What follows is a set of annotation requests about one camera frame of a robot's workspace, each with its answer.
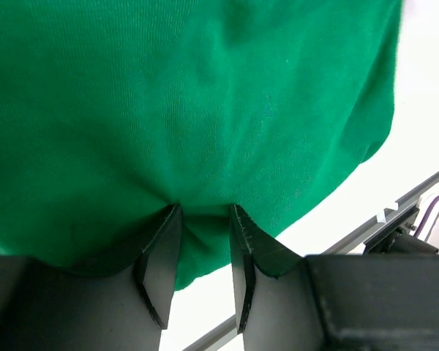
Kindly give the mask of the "green t shirt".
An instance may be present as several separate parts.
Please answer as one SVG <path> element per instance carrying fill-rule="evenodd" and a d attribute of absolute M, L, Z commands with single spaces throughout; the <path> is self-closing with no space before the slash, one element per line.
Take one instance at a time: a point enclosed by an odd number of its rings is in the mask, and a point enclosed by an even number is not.
<path fill-rule="evenodd" d="M 69 266 L 171 203 L 176 288 L 389 135 L 401 1 L 0 1 L 0 254 Z"/>

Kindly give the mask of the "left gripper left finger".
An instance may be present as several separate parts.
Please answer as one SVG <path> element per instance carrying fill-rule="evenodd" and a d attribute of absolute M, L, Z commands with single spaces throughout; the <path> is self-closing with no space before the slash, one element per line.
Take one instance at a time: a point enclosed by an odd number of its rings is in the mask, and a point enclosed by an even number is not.
<path fill-rule="evenodd" d="M 170 205 L 67 269 L 0 256 L 0 350 L 157 350 L 181 225 L 180 206 Z"/>

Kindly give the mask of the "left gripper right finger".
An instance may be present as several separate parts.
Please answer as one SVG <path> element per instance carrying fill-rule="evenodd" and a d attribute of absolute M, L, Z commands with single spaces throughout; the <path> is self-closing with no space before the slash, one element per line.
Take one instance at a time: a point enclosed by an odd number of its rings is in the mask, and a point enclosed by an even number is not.
<path fill-rule="evenodd" d="M 246 350 L 439 350 L 439 255 L 301 257 L 230 207 Z"/>

